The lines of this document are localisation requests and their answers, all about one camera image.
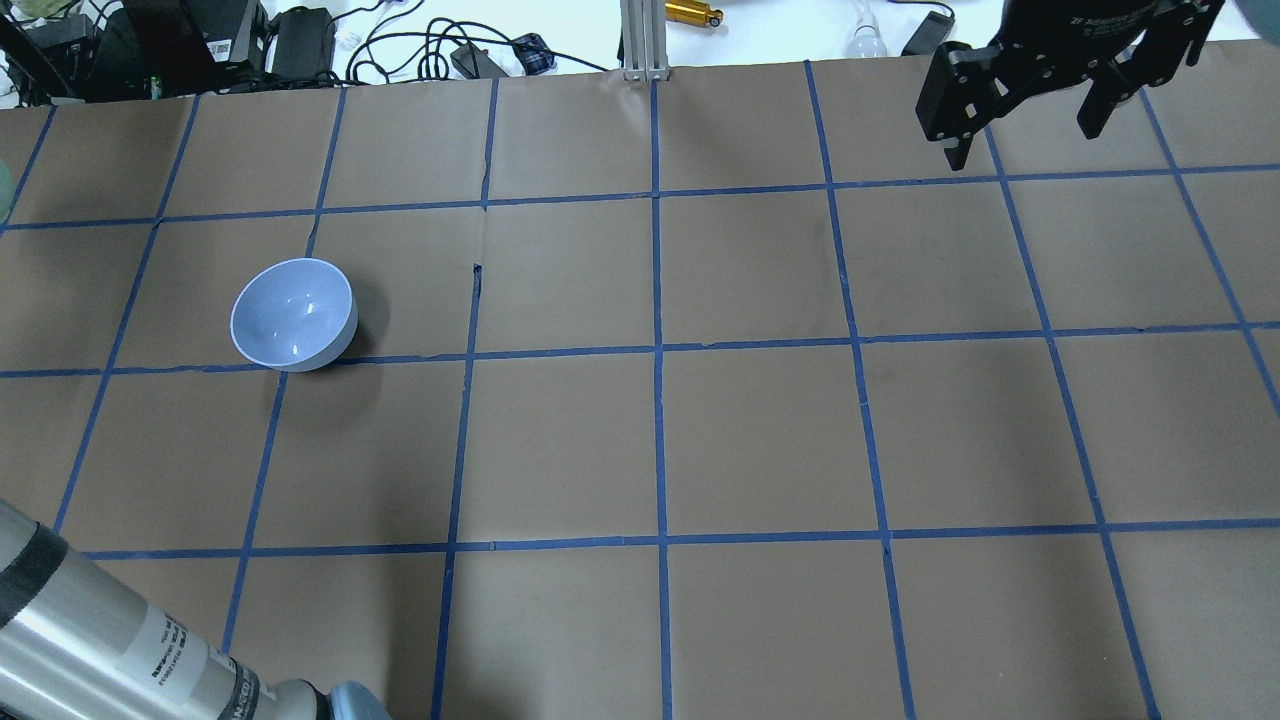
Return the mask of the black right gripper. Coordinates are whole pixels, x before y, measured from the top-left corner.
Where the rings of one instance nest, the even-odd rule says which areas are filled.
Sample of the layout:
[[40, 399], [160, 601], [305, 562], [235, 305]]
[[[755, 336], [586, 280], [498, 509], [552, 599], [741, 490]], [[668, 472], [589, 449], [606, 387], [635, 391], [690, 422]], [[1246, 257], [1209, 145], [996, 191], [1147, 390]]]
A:
[[[1006, 1], [991, 44], [941, 44], [931, 59], [915, 113], [951, 170], [965, 168], [973, 140], [1006, 117], [1043, 73], [1085, 67], [1092, 86], [1076, 114], [1085, 138], [1098, 138], [1115, 109], [1144, 87], [1194, 67], [1224, 1]], [[1114, 58], [1138, 36], [1123, 61]]]

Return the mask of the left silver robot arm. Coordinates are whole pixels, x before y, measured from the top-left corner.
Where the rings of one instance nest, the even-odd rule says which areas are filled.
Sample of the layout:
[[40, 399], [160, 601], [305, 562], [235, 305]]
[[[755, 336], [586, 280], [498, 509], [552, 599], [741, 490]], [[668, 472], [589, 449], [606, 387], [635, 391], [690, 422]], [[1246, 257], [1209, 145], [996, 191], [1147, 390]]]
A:
[[5, 719], [385, 719], [364, 684], [270, 684], [73, 550], [1, 506]]

